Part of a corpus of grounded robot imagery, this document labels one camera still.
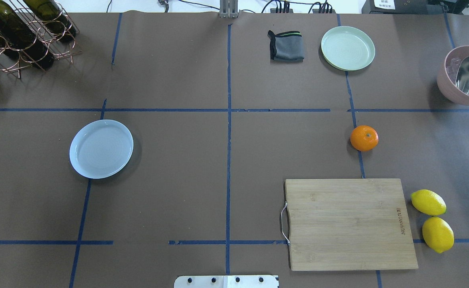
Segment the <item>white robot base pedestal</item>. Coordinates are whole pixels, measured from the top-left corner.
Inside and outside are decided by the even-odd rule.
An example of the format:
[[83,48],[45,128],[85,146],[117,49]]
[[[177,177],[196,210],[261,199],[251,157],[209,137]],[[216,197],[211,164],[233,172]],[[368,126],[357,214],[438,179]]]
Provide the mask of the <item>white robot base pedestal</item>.
[[279,288],[279,277],[274,275],[208,275],[180,276],[174,288]]

